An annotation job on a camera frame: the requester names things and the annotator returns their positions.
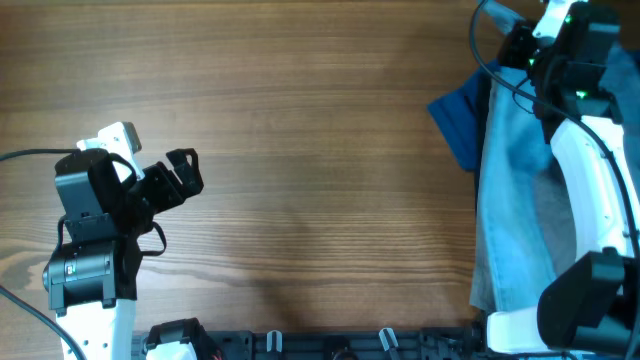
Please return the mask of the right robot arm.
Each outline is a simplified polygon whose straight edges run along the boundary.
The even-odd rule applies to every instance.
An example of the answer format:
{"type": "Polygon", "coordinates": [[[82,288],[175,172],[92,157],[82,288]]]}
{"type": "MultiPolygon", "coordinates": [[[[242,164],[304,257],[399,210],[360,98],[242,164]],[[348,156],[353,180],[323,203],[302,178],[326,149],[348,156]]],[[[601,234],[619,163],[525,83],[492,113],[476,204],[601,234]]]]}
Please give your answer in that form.
{"type": "Polygon", "coordinates": [[[539,21],[517,23],[500,51],[500,63],[533,85],[534,113],[568,190],[576,259],[535,306],[488,317],[486,344],[497,354],[639,354],[639,202],[623,116],[601,84],[619,31],[607,6],[550,1],[539,21]]]}

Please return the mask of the light blue denim jeans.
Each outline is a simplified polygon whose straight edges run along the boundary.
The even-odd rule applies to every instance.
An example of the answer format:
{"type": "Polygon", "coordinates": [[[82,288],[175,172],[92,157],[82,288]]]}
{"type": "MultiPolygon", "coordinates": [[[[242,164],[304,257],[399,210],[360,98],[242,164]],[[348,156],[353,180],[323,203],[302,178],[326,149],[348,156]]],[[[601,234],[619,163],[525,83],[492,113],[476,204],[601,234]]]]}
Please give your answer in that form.
{"type": "Polygon", "coordinates": [[[488,313],[537,304],[576,260],[562,170],[531,101],[492,82],[479,168],[470,302],[488,313]]]}

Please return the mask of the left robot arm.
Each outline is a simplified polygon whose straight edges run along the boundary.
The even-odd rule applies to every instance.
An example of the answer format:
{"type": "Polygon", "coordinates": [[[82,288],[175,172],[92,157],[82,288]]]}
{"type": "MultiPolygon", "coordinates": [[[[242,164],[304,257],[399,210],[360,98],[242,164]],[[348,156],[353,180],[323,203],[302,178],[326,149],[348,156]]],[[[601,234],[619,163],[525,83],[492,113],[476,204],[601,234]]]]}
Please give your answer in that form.
{"type": "Polygon", "coordinates": [[[50,310],[63,329],[69,359],[128,359],[136,316],[136,277],[156,251],[138,239],[161,228],[155,215],[182,205],[204,188],[192,148],[167,153],[141,175],[133,164],[104,149],[76,150],[55,166],[65,209],[59,243],[43,272],[50,310]],[[115,166],[130,169],[120,178],[115,166]]]}

